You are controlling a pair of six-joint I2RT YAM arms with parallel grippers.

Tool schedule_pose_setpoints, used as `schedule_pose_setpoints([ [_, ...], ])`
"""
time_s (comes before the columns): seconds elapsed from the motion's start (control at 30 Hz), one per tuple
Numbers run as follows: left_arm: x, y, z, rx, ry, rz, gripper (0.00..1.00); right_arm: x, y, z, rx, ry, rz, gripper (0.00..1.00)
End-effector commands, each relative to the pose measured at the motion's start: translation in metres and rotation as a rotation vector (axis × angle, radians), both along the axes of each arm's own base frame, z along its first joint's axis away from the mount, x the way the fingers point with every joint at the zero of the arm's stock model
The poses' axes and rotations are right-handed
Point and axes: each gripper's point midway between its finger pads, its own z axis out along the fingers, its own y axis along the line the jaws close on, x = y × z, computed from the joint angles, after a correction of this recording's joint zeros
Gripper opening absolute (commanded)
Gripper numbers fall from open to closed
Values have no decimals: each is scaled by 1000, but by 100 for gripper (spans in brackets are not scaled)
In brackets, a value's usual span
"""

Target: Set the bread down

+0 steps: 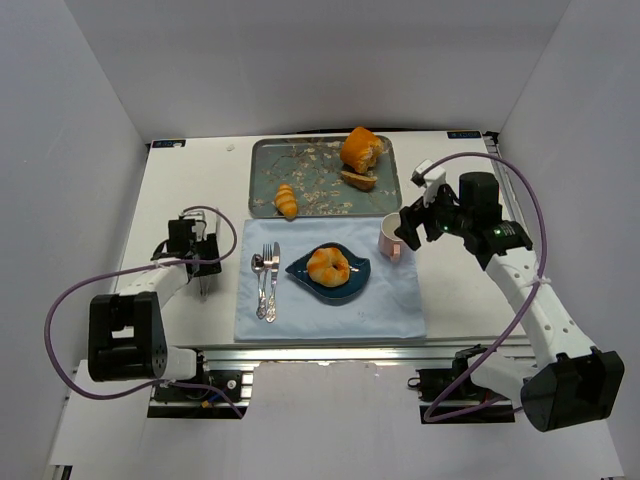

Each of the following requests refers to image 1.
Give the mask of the metal serving tongs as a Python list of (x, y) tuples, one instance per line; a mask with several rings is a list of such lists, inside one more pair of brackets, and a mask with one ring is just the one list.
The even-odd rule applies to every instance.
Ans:
[[(203, 238), (200, 243), (200, 257), (202, 260), (214, 260), (219, 256), (217, 243), (217, 233), (220, 227), (220, 219), (215, 217), (215, 221), (211, 231), (204, 230)], [(221, 271), (221, 267), (216, 265), (202, 265), (199, 267), (198, 280), (200, 295), (205, 298), (209, 293), (209, 284), (211, 277)]]

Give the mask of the large orange bread loaf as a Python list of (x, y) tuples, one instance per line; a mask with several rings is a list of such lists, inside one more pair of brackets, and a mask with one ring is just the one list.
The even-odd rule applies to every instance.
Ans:
[(370, 130), (358, 126), (343, 143), (340, 159), (358, 174), (365, 174), (372, 168), (384, 150), (383, 141)]

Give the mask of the round golden bread roll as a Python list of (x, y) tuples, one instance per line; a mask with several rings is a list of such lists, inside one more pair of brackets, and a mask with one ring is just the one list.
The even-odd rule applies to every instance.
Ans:
[(350, 265), (336, 247), (315, 250), (306, 264), (311, 280), (328, 288), (344, 285), (350, 277)]

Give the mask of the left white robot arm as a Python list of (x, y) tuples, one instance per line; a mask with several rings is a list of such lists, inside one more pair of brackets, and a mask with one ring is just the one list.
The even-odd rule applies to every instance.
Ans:
[(162, 309), (194, 279), (205, 295), (209, 277), (221, 272), (218, 257), (217, 235), (207, 231), (203, 210), (169, 221), (168, 238), (152, 255), (158, 267), (119, 292), (91, 301), (88, 371), (92, 380), (199, 379), (202, 359), (194, 349), (169, 345)]

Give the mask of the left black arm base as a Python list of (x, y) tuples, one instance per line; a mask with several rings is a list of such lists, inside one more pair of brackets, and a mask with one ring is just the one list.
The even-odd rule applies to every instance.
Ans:
[(242, 370), (208, 370), (185, 381), (189, 387), (167, 386), (152, 390), (150, 419), (239, 420), (247, 411), (253, 374)]

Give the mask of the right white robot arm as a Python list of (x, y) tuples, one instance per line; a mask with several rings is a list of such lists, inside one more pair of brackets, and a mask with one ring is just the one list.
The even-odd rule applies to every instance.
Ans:
[(532, 367), (520, 364), (495, 346), (458, 352), (443, 390), (423, 397), (430, 404), (424, 421), (449, 419), (449, 414), (435, 412), (439, 403), (453, 393), (469, 395), (478, 389), (510, 400), (541, 432), (608, 418), (624, 363), (616, 352), (601, 351), (582, 332), (539, 273), (542, 263), (531, 239), (520, 224), (502, 216), (494, 175), (463, 174), (457, 190), (447, 184), (442, 168), (414, 172), (412, 181), (424, 193), (400, 210), (396, 236), (412, 250), (420, 246), (419, 228), (428, 241), (444, 234), (461, 238), (515, 312), (536, 360)]

